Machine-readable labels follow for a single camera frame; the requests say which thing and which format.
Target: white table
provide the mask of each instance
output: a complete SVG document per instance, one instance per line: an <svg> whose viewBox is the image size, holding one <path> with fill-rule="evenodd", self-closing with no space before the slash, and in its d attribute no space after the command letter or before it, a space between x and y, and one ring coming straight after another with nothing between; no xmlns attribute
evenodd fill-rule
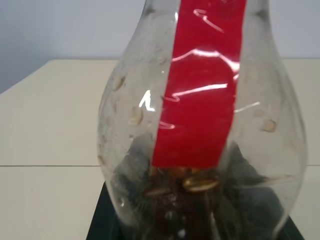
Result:
<svg viewBox="0 0 320 240"><path fill-rule="evenodd" d="M284 61L304 115L305 181L291 214L319 240L318 59ZM53 60L0 95L0 239L85 239L103 177L96 158L97 112L114 60Z"/></svg>

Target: white wall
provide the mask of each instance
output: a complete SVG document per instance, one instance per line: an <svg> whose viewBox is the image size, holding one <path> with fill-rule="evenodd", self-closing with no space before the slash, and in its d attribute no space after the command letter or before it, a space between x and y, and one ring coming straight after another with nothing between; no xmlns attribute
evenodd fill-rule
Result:
<svg viewBox="0 0 320 240"><path fill-rule="evenodd" d="M0 0L0 93L52 58L117 58L145 0ZM320 0L270 0L282 57L320 58Z"/></svg>

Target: red tape strip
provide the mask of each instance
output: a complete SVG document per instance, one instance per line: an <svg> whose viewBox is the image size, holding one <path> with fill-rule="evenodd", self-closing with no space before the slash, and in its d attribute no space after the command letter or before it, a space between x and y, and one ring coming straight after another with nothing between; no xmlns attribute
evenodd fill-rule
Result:
<svg viewBox="0 0 320 240"><path fill-rule="evenodd" d="M181 0L152 165L219 163L234 115L246 0Z"/></svg>

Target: black stand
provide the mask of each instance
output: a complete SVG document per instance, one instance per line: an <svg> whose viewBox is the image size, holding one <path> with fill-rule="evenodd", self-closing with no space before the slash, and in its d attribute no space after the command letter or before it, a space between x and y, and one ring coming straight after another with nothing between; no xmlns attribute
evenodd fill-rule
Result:
<svg viewBox="0 0 320 240"><path fill-rule="evenodd" d="M102 186L86 240L125 240L105 184ZM277 240L304 240L304 238L289 218Z"/></svg>

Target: clear glass bottle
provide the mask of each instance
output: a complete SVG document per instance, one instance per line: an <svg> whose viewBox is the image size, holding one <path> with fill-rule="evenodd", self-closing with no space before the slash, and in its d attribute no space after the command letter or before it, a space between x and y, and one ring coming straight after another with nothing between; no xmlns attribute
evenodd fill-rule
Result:
<svg viewBox="0 0 320 240"><path fill-rule="evenodd" d="M122 229L132 240L273 239L299 192L307 152L268 0L246 1L235 109L219 164L152 164L159 128L175 127L160 119L181 1L146 0L101 100L98 159Z"/></svg>

